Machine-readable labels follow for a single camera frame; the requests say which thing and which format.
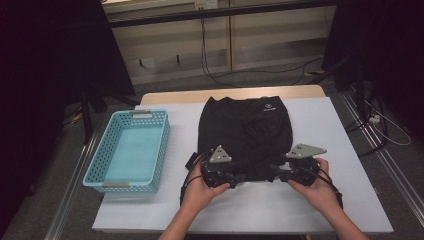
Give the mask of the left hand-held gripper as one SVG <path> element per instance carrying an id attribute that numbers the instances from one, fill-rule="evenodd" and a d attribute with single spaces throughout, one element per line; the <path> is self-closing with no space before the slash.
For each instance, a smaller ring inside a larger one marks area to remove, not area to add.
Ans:
<path id="1" fill-rule="evenodd" d="M 230 188 L 234 189 L 239 183 L 243 183 L 246 177 L 245 174 L 234 174 L 235 167 L 232 157 L 219 145 L 201 163 L 203 180 L 209 188 L 228 183 Z"/>

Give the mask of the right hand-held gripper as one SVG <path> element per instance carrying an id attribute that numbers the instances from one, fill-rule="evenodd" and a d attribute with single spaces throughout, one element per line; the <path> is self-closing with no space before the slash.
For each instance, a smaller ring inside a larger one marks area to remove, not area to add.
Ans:
<path id="1" fill-rule="evenodd" d="M 297 144 L 282 156 L 284 163 L 271 165 L 272 172 L 282 182 L 293 180 L 304 186 L 312 185 L 318 178 L 320 167 L 314 156 L 324 154 L 327 150 L 307 144 Z"/>

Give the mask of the black pants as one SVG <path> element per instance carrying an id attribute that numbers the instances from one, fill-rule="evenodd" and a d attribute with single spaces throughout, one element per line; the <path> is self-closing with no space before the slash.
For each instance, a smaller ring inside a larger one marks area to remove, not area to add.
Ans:
<path id="1" fill-rule="evenodd" d="M 209 98 L 198 126 L 197 151 L 221 145 L 236 164 L 234 174 L 247 182 L 273 181 L 271 165 L 282 165 L 282 156 L 293 144 L 286 106 L 278 96 L 267 99 L 221 100 Z"/>

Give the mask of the turquoise plastic basket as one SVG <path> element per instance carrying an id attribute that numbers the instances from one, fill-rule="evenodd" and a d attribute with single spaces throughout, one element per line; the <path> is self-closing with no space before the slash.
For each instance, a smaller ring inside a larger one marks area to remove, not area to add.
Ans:
<path id="1" fill-rule="evenodd" d="M 99 192 L 156 193 L 170 133 L 164 109 L 112 114 L 83 179 Z"/>

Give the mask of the person's left hand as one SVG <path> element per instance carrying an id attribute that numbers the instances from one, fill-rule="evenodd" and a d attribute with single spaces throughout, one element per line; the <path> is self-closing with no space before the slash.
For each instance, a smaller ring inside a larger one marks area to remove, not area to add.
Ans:
<path id="1" fill-rule="evenodd" d="M 215 188 L 209 188 L 203 180 L 201 164 L 198 163 L 190 175 L 180 209 L 182 212 L 197 215 L 215 197 L 221 195 L 229 188 L 230 185 L 228 183 Z"/>

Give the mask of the person's right hand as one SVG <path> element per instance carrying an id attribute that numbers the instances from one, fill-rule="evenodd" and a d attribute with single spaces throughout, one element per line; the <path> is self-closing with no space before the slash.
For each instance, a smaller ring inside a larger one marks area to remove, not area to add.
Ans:
<path id="1" fill-rule="evenodd" d="M 328 162 L 322 158 L 316 158 L 316 161 L 320 167 L 320 178 L 311 186 L 307 187 L 293 180 L 289 180 L 288 184 L 304 196 L 312 207 L 325 218 L 329 219 L 330 217 L 340 215 L 343 210 L 340 207 L 335 191 L 330 186 L 332 179 L 329 176 Z"/>

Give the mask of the white table cover board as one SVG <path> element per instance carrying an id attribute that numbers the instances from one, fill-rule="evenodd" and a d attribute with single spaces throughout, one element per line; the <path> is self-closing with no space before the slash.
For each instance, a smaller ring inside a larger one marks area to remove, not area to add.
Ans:
<path id="1" fill-rule="evenodd" d="M 343 199 L 343 209 L 365 233 L 390 233 L 393 228 L 327 97 L 287 99 L 296 143 L 325 149 L 330 176 Z M 108 193 L 93 227 L 97 231 L 157 232 L 179 208 L 185 164 L 197 149 L 200 103 L 166 104 L 170 134 L 159 190 L 155 194 Z M 332 228 L 288 184 L 275 180 L 244 183 L 214 198 L 190 227 L 202 234 L 324 234 Z"/>

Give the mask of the light wooden table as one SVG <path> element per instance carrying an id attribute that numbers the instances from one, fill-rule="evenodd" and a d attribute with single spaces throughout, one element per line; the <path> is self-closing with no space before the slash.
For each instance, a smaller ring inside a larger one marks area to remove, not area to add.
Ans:
<path id="1" fill-rule="evenodd" d="M 202 103 L 206 102 L 210 97 L 215 99 L 225 97 L 249 99 L 265 96 L 279 96 L 281 99 L 297 99 L 325 97 L 325 93 L 319 85 L 158 92 L 145 94 L 142 97 L 141 105 Z"/>

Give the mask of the black tripod stand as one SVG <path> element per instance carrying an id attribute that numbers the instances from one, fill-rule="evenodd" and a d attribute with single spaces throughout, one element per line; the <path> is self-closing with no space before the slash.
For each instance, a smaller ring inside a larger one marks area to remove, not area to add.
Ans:
<path id="1" fill-rule="evenodd" d="M 333 78 L 337 91 L 347 91 L 351 87 L 355 89 L 355 103 L 361 115 L 365 114 L 365 93 L 364 93 L 364 67 L 356 55 L 348 54 L 324 71 L 323 74 L 315 77 L 309 85 L 317 85 Z"/>
<path id="2" fill-rule="evenodd" d="M 84 84 L 81 87 L 80 105 L 85 130 L 84 143 L 87 144 L 93 135 L 93 127 L 90 117 L 90 109 L 97 113 L 104 113 L 107 110 L 107 104 L 104 100 L 105 97 L 111 97 L 129 106 L 136 106 L 138 102 L 116 91 L 112 91 L 102 85 L 96 83 Z"/>

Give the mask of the beige cabinet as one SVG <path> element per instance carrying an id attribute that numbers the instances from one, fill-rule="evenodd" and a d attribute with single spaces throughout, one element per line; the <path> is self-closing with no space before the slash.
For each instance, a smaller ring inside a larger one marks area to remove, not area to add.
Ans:
<path id="1" fill-rule="evenodd" d="M 102 0 L 109 20 L 194 11 L 196 0 Z M 217 0 L 218 8 L 289 0 Z M 320 57 L 334 6 L 115 28 L 133 84 Z"/>

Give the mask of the narrow black curtain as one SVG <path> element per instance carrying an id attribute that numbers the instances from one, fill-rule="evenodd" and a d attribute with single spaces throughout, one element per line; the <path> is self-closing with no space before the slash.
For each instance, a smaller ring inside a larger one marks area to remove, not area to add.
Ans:
<path id="1" fill-rule="evenodd" d="M 424 138 L 424 0 L 340 0 L 322 67 L 348 55 L 408 130 Z"/>

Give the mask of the black horizontal bar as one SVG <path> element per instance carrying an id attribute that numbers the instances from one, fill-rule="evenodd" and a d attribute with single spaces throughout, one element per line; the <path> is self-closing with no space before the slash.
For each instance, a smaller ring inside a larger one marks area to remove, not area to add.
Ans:
<path id="1" fill-rule="evenodd" d="M 196 19 L 207 19 L 216 17 L 237 16 L 246 14 L 299 10 L 317 7 L 336 6 L 339 0 L 292 0 L 282 3 L 260 4 L 241 7 L 218 8 L 212 10 L 197 10 L 182 13 L 170 13 L 157 16 L 130 17 L 110 20 L 111 28 L 130 27 L 138 25 L 150 25 L 177 21 L 188 21 Z"/>

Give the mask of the wide black curtain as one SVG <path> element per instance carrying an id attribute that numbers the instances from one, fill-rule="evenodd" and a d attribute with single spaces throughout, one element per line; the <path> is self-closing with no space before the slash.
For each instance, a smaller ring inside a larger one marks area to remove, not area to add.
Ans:
<path id="1" fill-rule="evenodd" d="M 0 236 L 62 130 L 65 107 L 96 111 L 134 88 L 104 0 L 0 0 Z"/>

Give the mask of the aluminium floor rail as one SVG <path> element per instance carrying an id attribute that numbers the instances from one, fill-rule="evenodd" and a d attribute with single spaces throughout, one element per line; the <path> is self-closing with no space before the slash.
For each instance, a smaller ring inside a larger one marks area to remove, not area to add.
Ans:
<path id="1" fill-rule="evenodd" d="M 56 213 L 49 225 L 44 240 L 60 240 L 65 228 L 72 205 L 77 196 L 78 189 L 83 179 L 84 168 L 88 162 L 91 153 L 94 150 L 97 137 L 90 137 L 83 145 L 81 154 L 78 158 L 75 169 L 72 172 L 71 179 L 68 182 L 66 191 L 60 201 Z"/>
<path id="2" fill-rule="evenodd" d="M 375 154 L 382 163 L 383 168 L 400 191 L 402 197 L 409 205 L 420 224 L 424 227 L 424 199 L 406 178 L 389 151 L 383 146 L 383 141 L 379 138 L 377 131 L 369 123 L 366 123 L 359 117 L 357 105 L 353 98 L 342 94 L 341 99 L 354 118 L 354 121 L 359 125 L 362 134 L 372 147 L 372 153 Z"/>

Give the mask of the white wall socket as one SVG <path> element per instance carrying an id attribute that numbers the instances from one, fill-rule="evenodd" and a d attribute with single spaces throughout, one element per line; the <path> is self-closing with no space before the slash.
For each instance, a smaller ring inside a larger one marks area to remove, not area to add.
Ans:
<path id="1" fill-rule="evenodd" d="M 217 0 L 196 0 L 194 2 L 196 10 L 210 10 L 218 8 Z"/>

